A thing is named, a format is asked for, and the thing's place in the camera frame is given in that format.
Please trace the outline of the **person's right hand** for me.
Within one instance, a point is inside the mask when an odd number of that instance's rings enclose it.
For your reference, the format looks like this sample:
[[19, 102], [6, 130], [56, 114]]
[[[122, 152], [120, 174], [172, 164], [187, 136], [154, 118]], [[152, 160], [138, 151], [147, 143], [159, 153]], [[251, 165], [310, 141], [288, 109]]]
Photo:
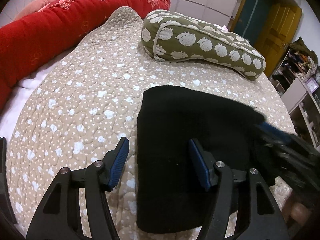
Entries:
[[302, 204], [301, 198], [292, 192], [283, 206], [282, 214], [286, 223], [293, 220], [302, 227], [310, 218], [311, 211]]

